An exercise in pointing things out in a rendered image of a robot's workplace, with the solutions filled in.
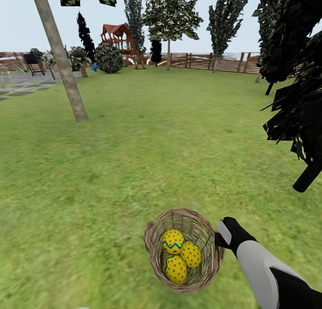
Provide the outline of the easter egg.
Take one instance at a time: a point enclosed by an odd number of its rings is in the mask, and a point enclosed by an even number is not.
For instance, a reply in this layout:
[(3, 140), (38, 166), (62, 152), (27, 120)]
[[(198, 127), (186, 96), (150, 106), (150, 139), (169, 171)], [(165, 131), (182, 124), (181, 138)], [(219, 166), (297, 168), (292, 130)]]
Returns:
[(164, 251), (167, 252), (168, 256), (170, 255), (180, 255), (185, 244), (184, 235), (177, 231), (168, 229), (162, 237), (162, 245)]
[(185, 240), (180, 257), (184, 260), (187, 267), (198, 268), (202, 258), (201, 249), (197, 246), (195, 241), (187, 239)]
[(187, 266), (179, 255), (170, 255), (164, 260), (164, 273), (170, 282), (181, 285), (187, 278)]

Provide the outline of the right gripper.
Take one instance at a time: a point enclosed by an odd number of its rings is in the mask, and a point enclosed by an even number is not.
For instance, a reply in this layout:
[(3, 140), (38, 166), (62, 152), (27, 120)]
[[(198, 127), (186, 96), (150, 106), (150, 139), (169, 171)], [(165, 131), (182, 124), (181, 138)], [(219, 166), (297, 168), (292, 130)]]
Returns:
[(229, 245), (227, 245), (226, 241), (221, 237), (221, 234), (217, 232), (215, 232), (215, 245), (230, 249)]

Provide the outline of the wicker basket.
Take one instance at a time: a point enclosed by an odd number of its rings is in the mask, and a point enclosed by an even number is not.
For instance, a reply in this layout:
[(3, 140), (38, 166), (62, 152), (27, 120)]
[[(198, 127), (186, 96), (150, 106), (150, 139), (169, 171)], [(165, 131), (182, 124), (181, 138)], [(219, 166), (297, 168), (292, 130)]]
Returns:
[[(178, 220), (174, 221), (175, 218)], [(185, 226), (188, 227), (185, 229)], [(170, 282), (163, 269), (168, 254), (164, 251), (162, 237), (169, 227), (195, 238), (195, 243), (201, 249), (202, 258), (198, 270), (188, 266), (187, 278), (181, 285)], [(203, 215), (186, 208), (165, 210), (154, 222), (147, 222), (143, 240), (155, 275), (174, 292), (193, 294), (204, 290), (211, 284), (220, 269), (220, 261), (225, 258), (226, 248), (215, 245), (215, 232), (219, 233)], [(199, 245), (201, 239), (205, 239), (202, 246)]]

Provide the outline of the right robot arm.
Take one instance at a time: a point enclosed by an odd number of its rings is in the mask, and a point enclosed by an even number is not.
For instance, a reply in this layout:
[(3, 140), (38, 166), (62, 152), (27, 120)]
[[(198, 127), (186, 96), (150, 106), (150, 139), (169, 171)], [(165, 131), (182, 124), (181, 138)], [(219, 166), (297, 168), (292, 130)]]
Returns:
[(262, 309), (322, 309), (322, 293), (265, 249), (234, 218), (218, 223), (215, 245), (231, 249)]

